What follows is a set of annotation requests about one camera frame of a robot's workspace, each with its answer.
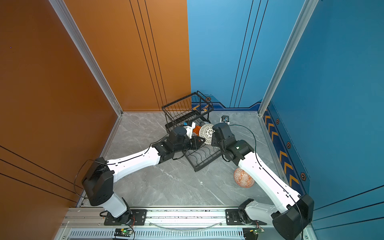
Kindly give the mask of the white black lattice bowl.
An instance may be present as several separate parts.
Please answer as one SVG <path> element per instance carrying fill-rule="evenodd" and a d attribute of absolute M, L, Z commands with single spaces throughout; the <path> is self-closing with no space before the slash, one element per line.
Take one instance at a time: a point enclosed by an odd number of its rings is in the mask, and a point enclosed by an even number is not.
<path fill-rule="evenodd" d="M 205 139 L 205 144 L 211 145 L 213 139 L 213 124 L 205 124 L 199 130 L 199 136 Z"/>

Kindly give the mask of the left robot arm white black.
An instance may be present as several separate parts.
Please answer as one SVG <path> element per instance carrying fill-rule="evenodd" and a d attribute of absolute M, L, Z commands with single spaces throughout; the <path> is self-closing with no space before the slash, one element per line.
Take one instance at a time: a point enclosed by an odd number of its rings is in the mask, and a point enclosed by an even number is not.
<path fill-rule="evenodd" d="M 82 179 L 91 206 L 102 207 L 107 212 L 106 217 L 117 224 L 132 224 L 134 214 L 127 201 L 114 192 L 114 184 L 146 167 L 176 160 L 176 153 L 185 155 L 189 150 L 198 150 L 205 141 L 193 136 L 192 130 L 176 127 L 141 152 L 114 160 L 106 161 L 103 157 L 94 160 Z"/>

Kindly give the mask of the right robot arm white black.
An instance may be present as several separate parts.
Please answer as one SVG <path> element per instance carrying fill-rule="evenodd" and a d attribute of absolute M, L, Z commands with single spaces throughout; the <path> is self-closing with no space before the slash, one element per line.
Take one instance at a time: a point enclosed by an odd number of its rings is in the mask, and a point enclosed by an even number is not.
<path fill-rule="evenodd" d="M 282 181 L 259 157 L 256 149 L 244 140 L 236 140 L 227 123 L 213 126 L 213 143 L 218 144 L 225 160 L 245 171 L 269 196 L 272 205 L 248 199 L 239 206 L 240 221 L 272 224 L 285 240 L 304 235 L 305 227 L 313 219 L 314 200 L 301 195 Z"/>

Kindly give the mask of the orange plastic bowl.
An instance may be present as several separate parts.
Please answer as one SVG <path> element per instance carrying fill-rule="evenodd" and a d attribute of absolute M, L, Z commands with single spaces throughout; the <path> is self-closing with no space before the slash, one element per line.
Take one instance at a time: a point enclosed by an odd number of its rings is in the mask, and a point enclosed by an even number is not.
<path fill-rule="evenodd" d="M 194 133 L 196 136 L 199 136 L 199 135 L 200 135 L 200 129 L 201 129 L 201 126 L 196 125 L 195 128 L 193 129 L 193 133 Z"/>

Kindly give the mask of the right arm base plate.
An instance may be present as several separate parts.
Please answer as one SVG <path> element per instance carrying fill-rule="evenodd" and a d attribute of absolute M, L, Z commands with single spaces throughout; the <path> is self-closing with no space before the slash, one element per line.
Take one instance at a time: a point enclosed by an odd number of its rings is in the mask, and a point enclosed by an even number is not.
<path fill-rule="evenodd" d="M 254 221 L 251 220 L 246 214 L 245 210 L 239 209 L 226 209 L 226 221 L 227 225 L 235 226 L 235 225 L 252 225 L 252 226 L 266 226 L 267 223 L 262 221 Z"/>

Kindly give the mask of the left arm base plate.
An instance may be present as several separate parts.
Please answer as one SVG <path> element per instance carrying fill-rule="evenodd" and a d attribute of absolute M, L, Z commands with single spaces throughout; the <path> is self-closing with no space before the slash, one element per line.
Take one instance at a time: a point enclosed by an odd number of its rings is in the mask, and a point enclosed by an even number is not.
<path fill-rule="evenodd" d="M 120 217 L 115 218 L 111 213 L 101 212 L 101 217 L 105 218 L 105 226 L 144 226 L 147 216 L 146 209 L 129 210 Z"/>

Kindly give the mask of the black wire dish rack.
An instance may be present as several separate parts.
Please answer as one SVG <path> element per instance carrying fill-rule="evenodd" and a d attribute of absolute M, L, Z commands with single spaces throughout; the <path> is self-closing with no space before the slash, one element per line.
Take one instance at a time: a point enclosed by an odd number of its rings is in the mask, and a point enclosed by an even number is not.
<path fill-rule="evenodd" d="M 219 148 L 211 145 L 213 131 L 205 130 L 204 127 L 213 126 L 209 116 L 214 106 L 209 97 L 196 91 L 162 106 L 162 110 L 165 113 L 168 132 L 176 127 L 187 130 L 191 145 L 183 150 L 182 154 L 195 172 L 207 167 L 221 156 Z"/>

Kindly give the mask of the red white patterned bowl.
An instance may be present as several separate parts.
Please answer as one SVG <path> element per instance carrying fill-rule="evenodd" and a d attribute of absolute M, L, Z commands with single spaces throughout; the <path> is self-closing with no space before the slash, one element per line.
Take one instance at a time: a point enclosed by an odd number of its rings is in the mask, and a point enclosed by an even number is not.
<path fill-rule="evenodd" d="M 242 188 L 250 188 L 255 184 L 255 180 L 241 168 L 235 170 L 234 180 Z"/>

